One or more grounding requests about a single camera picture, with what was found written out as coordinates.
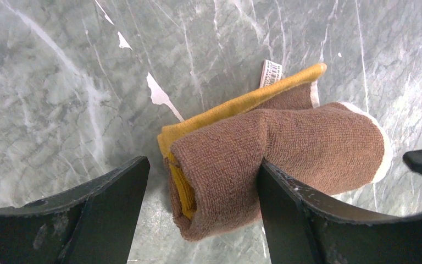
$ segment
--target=care label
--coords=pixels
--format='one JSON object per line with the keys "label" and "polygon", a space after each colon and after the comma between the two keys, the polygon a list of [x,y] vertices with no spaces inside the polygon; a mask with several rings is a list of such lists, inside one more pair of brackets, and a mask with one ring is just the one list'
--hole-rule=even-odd
{"label": "care label", "polygon": [[271,85],[282,78],[282,65],[274,63],[270,60],[265,60],[263,71],[261,72],[261,81],[259,87]]}

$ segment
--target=brown towel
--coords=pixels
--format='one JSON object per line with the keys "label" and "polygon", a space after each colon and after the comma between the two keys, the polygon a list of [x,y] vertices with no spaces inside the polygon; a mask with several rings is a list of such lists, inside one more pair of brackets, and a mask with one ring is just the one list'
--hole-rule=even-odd
{"label": "brown towel", "polygon": [[174,221],[185,239],[230,232],[260,218],[256,175],[263,158],[327,194],[384,177],[392,151],[376,120],[348,103],[310,109],[317,103],[312,95],[309,84],[295,87],[173,143],[176,166],[195,191],[196,212],[188,219],[171,184]]}

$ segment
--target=marble tabletop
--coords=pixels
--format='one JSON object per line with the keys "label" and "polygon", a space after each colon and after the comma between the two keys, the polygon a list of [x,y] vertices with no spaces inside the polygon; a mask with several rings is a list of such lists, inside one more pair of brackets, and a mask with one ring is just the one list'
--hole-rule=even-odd
{"label": "marble tabletop", "polygon": [[182,239],[156,141],[162,126],[256,89],[265,59],[285,76],[325,62],[321,103],[354,103],[391,138],[388,176],[339,199],[422,212],[422,177],[401,161],[422,149],[422,0],[0,0],[0,207],[145,155],[128,263],[270,263],[261,223]]}

